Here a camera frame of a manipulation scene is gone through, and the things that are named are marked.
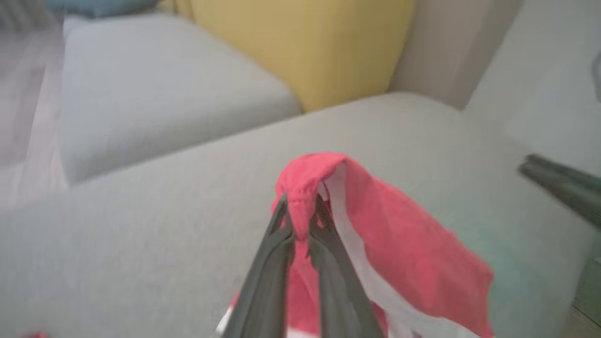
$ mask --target red and white cloth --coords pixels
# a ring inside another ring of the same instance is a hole
[[[399,190],[345,154],[295,159],[281,173],[296,255],[288,275],[288,338],[319,336],[317,272],[307,232],[320,194],[389,338],[494,336],[487,318],[490,268]],[[218,330],[225,328],[224,316]]]

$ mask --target pillow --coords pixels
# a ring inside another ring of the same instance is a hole
[[[106,17],[136,13],[154,7],[159,2],[160,0],[46,0],[46,6],[89,17]]]
[[[305,111],[384,93],[413,0],[191,0],[194,19],[283,80]]]

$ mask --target white wall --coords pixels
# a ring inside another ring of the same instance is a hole
[[[525,0],[465,114],[557,161],[601,175],[600,0]]]

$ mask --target wooden floor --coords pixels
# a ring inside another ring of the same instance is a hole
[[[39,93],[22,93],[37,95],[35,115],[29,121],[31,125],[20,126],[14,131],[16,137],[29,139],[24,144],[26,150],[23,150],[23,156],[18,156],[19,161],[0,161],[0,212],[24,206],[67,187],[56,137],[63,55],[64,43],[59,29],[28,34],[0,32],[0,64],[11,65],[4,69],[14,73],[27,73],[32,69],[43,72]],[[2,74],[0,79],[7,82],[14,76]],[[15,85],[12,82],[0,84],[0,125],[9,125],[9,119],[14,115],[11,110],[20,109],[14,107],[18,100],[6,99],[15,95],[12,93]]]

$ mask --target gray upholstery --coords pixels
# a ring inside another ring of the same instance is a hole
[[[0,215],[0,336],[210,337],[284,166],[346,152],[491,264],[497,337],[558,337],[594,230],[515,168],[526,153],[409,94],[205,144]]]
[[[183,19],[74,20],[59,117],[70,183],[299,114],[282,82]]]

